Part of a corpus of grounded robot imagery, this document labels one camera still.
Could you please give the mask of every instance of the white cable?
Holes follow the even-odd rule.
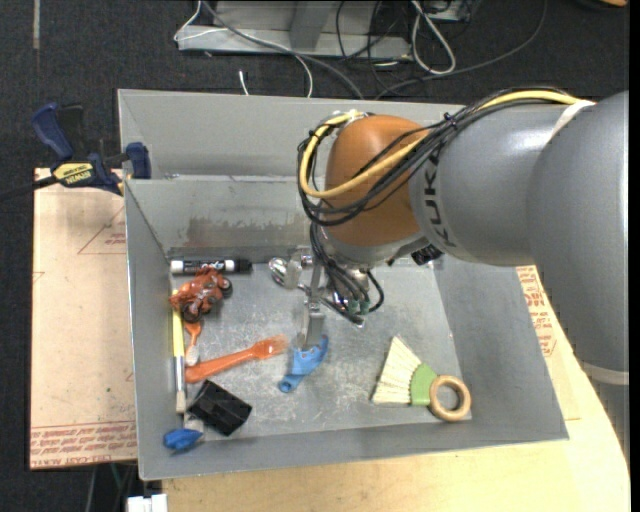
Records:
[[[284,51],[286,52],[291,52],[292,50],[290,48],[287,48],[284,45],[278,44],[278,43],[274,43],[273,41],[266,41],[265,39],[260,39],[259,37],[256,36],[250,36],[249,34],[243,34],[245,38],[247,38],[249,41],[253,41],[254,43],[267,43],[270,44],[272,46],[277,46],[278,48],[282,48]],[[311,70],[309,69],[309,66],[307,66],[307,63],[304,61],[304,59],[302,59],[302,57],[299,57],[298,55],[292,54],[290,53],[289,55],[291,55],[292,57],[295,57],[295,59],[302,64],[302,67],[304,68],[304,70],[307,72],[307,76],[309,77],[309,91],[307,92],[307,98],[311,98],[311,95],[313,94],[313,75],[311,74]]]
[[[198,16],[200,16],[200,11],[201,11],[201,9],[202,9],[202,0],[198,0],[198,6],[196,7],[196,12],[194,12],[194,13],[193,13],[193,16],[191,16],[191,18],[189,18],[189,19],[184,23],[184,25],[182,25],[182,26],[178,29],[178,31],[174,34],[174,36],[173,36],[173,40],[174,40],[176,43],[180,43],[180,42],[182,42],[182,41],[186,41],[187,39],[195,39],[196,37],[202,37],[202,36],[204,36],[204,35],[206,35],[206,34],[211,34],[212,32],[220,32],[220,31],[223,31],[223,30],[227,30],[226,28],[222,28],[222,27],[220,27],[220,28],[212,28],[211,30],[205,30],[204,32],[200,32],[199,34],[194,34],[194,35],[191,35],[191,36],[185,36],[185,37],[180,37],[180,38],[179,38],[179,37],[178,37],[178,34],[179,34],[180,32],[182,32],[186,27],[188,27],[189,25],[191,25],[191,24],[195,21],[195,19],[196,19]],[[249,40],[253,39],[253,40],[254,40],[254,42],[257,42],[257,43],[268,43],[268,44],[271,44],[271,45],[273,45],[273,46],[277,46],[278,48],[282,48],[283,50],[285,50],[285,51],[287,51],[287,52],[291,51],[291,49],[290,49],[290,48],[287,48],[286,46],[283,46],[283,45],[278,44],[278,43],[274,43],[273,41],[265,41],[264,39],[260,39],[260,38],[255,37],[255,36],[250,36],[250,35],[248,35],[248,34],[244,34],[244,35],[245,35],[245,36],[247,37],[247,39],[249,39]],[[297,55],[293,55],[293,57],[295,57],[295,58],[296,58],[296,60],[297,60],[300,64],[302,64],[302,67],[304,67],[304,70],[305,70],[305,72],[307,73],[307,76],[309,77],[309,91],[307,92],[307,98],[311,98],[311,95],[313,94],[313,75],[311,74],[311,70],[309,69],[309,66],[307,66],[306,62],[305,62],[301,57],[298,57]],[[246,85],[245,85],[245,83],[244,83],[244,76],[243,76],[243,74],[242,74],[242,71],[240,71],[240,83],[242,84],[242,89],[244,90],[245,94],[246,94],[247,96],[249,96],[249,91],[247,91],[247,87],[246,87]]]
[[[436,28],[433,21],[431,21],[429,16],[427,16],[427,14],[424,12],[424,10],[422,9],[422,6],[420,5],[420,2],[418,2],[417,0],[412,0],[411,4],[418,11],[418,14],[416,15],[416,20],[413,23],[413,30],[411,32],[411,51],[413,53],[413,59],[415,60],[416,64],[418,64],[418,66],[424,69],[427,73],[431,73],[432,75],[446,75],[447,73],[451,73],[456,68],[456,56],[453,54],[453,51],[451,50],[449,43],[447,43],[447,40],[442,36],[440,31]],[[420,26],[421,18],[425,21],[425,23],[429,26],[431,31],[435,34],[438,41],[440,41],[445,51],[447,52],[447,55],[449,55],[449,60],[451,61],[451,65],[444,71],[438,71],[433,68],[430,68],[422,61],[422,59],[418,55],[418,50],[416,47],[416,39],[418,37],[418,28]]]
[[[250,96],[247,85],[244,83],[244,73],[242,72],[242,70],[238,71],[238,75],[240,76],[240,84],[242,85],[242,90],[244,91],[245,95]]]
[[[176,43],[181,43],[182,41],[187,41],[188,39],[195,39],[195,38],[197,38],[197,37],[202,37],[202,36],[204,36],[204,35],[211,34],[211,33],[213,33],[213,32],[222,32],[222,31],[227,30],[226,28],[212,28],[212,29],[210,29],[210,30],[205,30],[204,32],[200,32],[200,33],[198,33],[198,34],[193,34],[193,35],[185,36],[185,37],[178,37],[178,34],[179,34],[180,32],[182,32],[186,27],[188,27],[189,25],[191,25],[191,24],[196,20],[196,18],[197,18],[198,16],[200,16],[200,11],[201,11],[201,9],[202,9],[202,0],[199,0],[199,1],[198,1],[198,7],[196,8],[196,12],[194,12],[194,13],[193,13],[193,16],[191,16],[191,18],[189,18],[189,19],[186,21],[186,23],[185,23],[184,25],[182,25],[182,26],[178,29],[178,31],[173,35],[173,40],[174,40]]]

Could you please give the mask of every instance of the black carpet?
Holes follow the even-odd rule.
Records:
[[[0,193],[27,185],[36,166],[52,163],[29,118],[45,102],[82,103],[87,136],[118,147],[119,88],[303,96],[304,71],[281,55],[180,53],[172,41],[195,2],[41,1],[40,49],[33,44],[34,2],[0,1]],[[534,33],[543,0],[484,0],[466,27],[447,27],[467,68],[518,47]],[[602,9],[588,0],[550,0],[535,39],[521,51],[474,71],[402,89],[388,99],[468,103],[510,86],[553,85],[596,100],[629,87],[630,8]],[[381,92],[366,63],[336,63],[366,97]],[[315,96],[352,92],[317,65]],[[379,73],[389,85],[414,76],[409,65]],[[0,510],[84,510],[91,468],[31,472],[27,464],[33,202],[0,202]],[[95,510],[109,510],[108,499]]]

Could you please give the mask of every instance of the black marker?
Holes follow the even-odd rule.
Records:
[[[172,274],[195,274],[202,267],[213,267],[220,272],[251,272],[252,263],[237,260],[171,260]]]

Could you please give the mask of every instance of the yellow cable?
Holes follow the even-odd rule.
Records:
[[[564,103],[567,105],[573,105],[574,103],[577,103],[578,101],[580,101],[579,98],[575,98],[574,96],[569,96],[569,95],[561,94],[554,91],[530,90],[530,91],[513,92],[513,93],[504,94],[502,96],[498,96],[497,98],[494,98],[493,100],[490,100],[487,103],[481,105],[478,108],[478,110],[492,107],[494,105],[500,105],[502,103],[508,103],[510,101],[517,101],[517,100],[523,100],[523,99],[524,100],[541,99],[541,100],[553,101],[556,103]],[[315,150],[316,146],[319,144],[320,137],[329,129],[329,126],[327,125],[338,126],[342,123],[345,123],[349,119],[353,119],[354,115],[357,116],[361,114],[359,112],[356,112],[356,113],[351,112],[351,113],[339,115],[323,123],[314,132],[314,135],[316,135],[316,137],[311,138],[309,145],[305,148],[305,151],[302,155],[302,161],[300,162],[300,173],[299,173],[300,187],[302,188],[303,192],[308,196],[315,197],[318,199],[329,199],[332,197],[336,197],[340,194],[343,194],[344,192],[347,192],[348,190],[351,190],[352,188],[357,187],[361,183],[364,183],[365,181],[371,179],[371,176],[377,173],[378,171],[395,165],[403,157],[409,154],[413,150],[413,148],[415,148],[424,138],[423,137],[420,140],[407,144],[401,150],[388,156],[384,160],[381,160],[375,165],[372,165],[369,169],[367,169],[366,172],[343,183],[342,185],[339,185],[329,190],[314,190],[310,188],[308,183],[308,177],[307,177],[307,169],[309,166],[309,161],[311,159],[311,155],[313,155],[313,151]]]
[[[511,92],[508,94],[504,94],[502,96],[498,96],[497,98],[488,101],[484,105],[482,105],[478,110],[483,108],[493,107],[494,105],[500,105],[501,103],[506,103],[509,101],[517,101],[517,100],[547,100],[547,101],[555,101],[556,103],[565,103],[567,105],[573,105],[580,101],[579,98],[575,98],[574,96],[568,96],[567,94],[561,94],[559,92],[553,91],[520,91],[520,92]]]

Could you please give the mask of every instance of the orange toy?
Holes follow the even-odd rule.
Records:
[[[176,311],[182,313],[185,322],[195,323],[203,313],[211,311],[212,304],[230,297],[231,292],[231,281],[213,267],[204,266],[169,298],[169,302]]]

